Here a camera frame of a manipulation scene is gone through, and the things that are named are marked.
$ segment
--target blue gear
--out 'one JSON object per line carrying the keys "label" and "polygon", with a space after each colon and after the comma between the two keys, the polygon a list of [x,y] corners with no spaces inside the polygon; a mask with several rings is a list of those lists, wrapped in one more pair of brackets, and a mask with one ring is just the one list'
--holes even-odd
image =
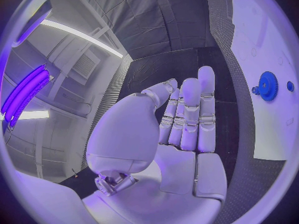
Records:
{"label": "blue gear", "polygon": [[272,101],[278,93],[278,81],[276,76],[270,72],[264,72],[259,81],[260,95],[265,101]]}

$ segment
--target white robotic hand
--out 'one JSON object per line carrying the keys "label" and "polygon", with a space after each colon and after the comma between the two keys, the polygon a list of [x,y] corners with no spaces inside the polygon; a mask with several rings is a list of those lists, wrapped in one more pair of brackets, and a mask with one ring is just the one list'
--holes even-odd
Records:
{"label": "white robotic hand", "polygon": [[145,170],[153,161],[159,124],[154,112],[177,88],[177,81],[159,83],[129,95],[113,105],[90,136],[86,159],[99,175],[96,184],[107,196],[135,183],[131,173]]}

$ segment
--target black floor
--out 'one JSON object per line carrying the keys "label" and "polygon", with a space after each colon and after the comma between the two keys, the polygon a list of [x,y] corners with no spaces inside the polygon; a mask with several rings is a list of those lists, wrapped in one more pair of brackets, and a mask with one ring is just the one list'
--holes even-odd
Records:
{"label": "black floor", "polygon": [[[238,153],[239,116],[232,79],[220,49],[187,49],[135,60],[129,67],[118,100],[170,78],[176,78],[180,87],[185,79],[197,78],[198,69],[205,65],[211,66],[215,72],[215,152],[223,162],[229,184]],[[156,111],[158,122],[161,121],[165,108],[166,104]],[[97,190],[95,177],[96,175],[86,168],[78,173],[77,178],[70,177],[61,184],[72,188],[80,198],[84,198]]]}

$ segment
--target blue plastic part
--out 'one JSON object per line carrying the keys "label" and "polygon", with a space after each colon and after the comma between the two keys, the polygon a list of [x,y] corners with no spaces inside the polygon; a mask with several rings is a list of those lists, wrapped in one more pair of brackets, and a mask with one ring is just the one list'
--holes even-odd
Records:
{"label": "blue plastic part", "polygon": [[258,86],[252,87],[251,89],[252,93],[259,96],[260,95],[260,89]]}
{"label": "blue plastic part", "polygon": [[294,91],[295,86],[294,86],[294,84],[291,81],[288,81],[288,83],[287,83],[287,89],[289,91],[292,91],[292,92]]}
{"label": "blue plastic part", "polygon": [[265,101],[272,101],[278,93],[278,81],[276,76],[270,72],[264,72],[259,82],[260,95]]}

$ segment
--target air vent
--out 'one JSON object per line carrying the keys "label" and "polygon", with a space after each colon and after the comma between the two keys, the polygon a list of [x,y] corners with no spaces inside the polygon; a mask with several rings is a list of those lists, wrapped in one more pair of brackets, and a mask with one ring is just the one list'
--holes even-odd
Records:
{"label": "air vent", "polygon": [[75,63],[73,70],[88,79],[90,74],[96,68],[100,60],[90,51],[87,50]]}

